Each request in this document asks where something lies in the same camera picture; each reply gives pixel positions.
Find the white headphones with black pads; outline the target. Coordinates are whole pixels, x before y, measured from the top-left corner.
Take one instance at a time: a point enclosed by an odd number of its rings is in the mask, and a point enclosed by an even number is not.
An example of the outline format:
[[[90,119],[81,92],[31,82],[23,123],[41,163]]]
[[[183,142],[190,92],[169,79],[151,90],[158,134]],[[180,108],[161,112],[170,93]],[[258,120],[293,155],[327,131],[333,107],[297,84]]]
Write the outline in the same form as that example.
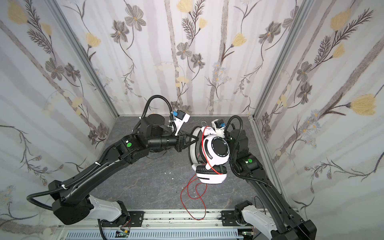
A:
[[[216,135],[212,126],[197,126],[192,134],[199,136],[199,140],[188,147],[189,159],[197,178],[203,184],[221,184],[227,178],[224,164],[229,161],[229,144],[225,138]]]

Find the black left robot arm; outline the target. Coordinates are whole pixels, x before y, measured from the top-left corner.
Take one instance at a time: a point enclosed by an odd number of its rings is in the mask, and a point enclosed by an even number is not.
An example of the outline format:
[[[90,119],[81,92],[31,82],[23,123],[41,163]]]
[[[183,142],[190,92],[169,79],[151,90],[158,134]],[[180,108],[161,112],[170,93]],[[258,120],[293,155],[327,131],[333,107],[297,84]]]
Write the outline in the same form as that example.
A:
[[[163,100],[170,114],[170,124],[158,114],[147,115],[154,99]],[[145,158],[151,152],[174,148],[177,152],[197,142],[197,138],[181,130],[190,115],[178,109],[173,111],[171,103],[163,96],[150,97],[139,122],[131,134],[107,147],[100,158],[76,176],[66,181],[53,181],[48,191],[30,194],[27,201],[52,211],[65,225],[84,219],[97,219],[111,227],[124,225],[130,213],[122,201],[109,202],[91,196],[91,191],[118,171]]]

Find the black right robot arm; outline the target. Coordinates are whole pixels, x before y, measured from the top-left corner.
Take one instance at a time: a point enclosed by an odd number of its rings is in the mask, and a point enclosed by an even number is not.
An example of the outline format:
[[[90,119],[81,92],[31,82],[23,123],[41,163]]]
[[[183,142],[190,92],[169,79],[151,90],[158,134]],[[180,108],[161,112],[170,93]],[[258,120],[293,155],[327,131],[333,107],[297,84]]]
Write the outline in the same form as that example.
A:
[[[263,214],[249,203],[242,203],[238,209],[241,223],[250,224],[269,240],[313,240],[317,228],[311,220],[304,220],[283,198],[269,179],[263,165],[249,152],[244,139],[243,120],[234,115],[229,118],[227,126],[233,120],[239,121],[239,128],[225,130],[225,139],[230,145],[229,164],[233,174],[245,180],[255,190],[257,196],[269,211]]]

